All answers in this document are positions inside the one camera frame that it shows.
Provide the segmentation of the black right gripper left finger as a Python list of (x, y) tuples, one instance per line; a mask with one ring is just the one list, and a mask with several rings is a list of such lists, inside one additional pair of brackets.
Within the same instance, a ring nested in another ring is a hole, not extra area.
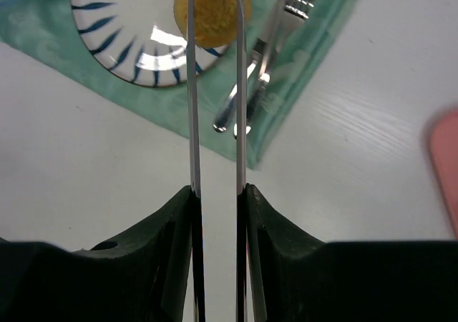
[(181, 321), (191, 254), (190, 193), (89, 250), (1, 242), (3, 321)]

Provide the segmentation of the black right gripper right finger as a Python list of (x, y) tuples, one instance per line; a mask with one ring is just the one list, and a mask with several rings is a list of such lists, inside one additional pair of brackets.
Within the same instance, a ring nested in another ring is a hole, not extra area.
[(256, 321), (455, 321), (454, 241), (323, 242), (247, 185)]

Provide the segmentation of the silver metal tongs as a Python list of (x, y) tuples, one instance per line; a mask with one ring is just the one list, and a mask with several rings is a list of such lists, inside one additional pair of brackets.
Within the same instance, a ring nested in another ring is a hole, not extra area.
[[(194, 320), (205, 320), (205, 281), (203, 261), (203, 222), (200, 181), (200, 142), (198, 89), (195, 60), (194, 0), (187, 0), (187, 94), (190, 148), (191, 223), (193, 251)], [(247, 213), (246, 204), (246, 102), (247, 49), (244, 0), (237, 0), (237, 160), (236, 160), (236, 294), (235, 319), (247, 320)]]

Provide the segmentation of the yellow bread piece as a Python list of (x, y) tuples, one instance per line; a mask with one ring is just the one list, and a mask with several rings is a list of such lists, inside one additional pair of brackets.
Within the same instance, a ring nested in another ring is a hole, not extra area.
[[(201, 48), (222, 47), (237, 36), (237, 0), (194, 0), (195, 43)], [(244, 0), (245, 20), (252, 12), (251, 0)]]

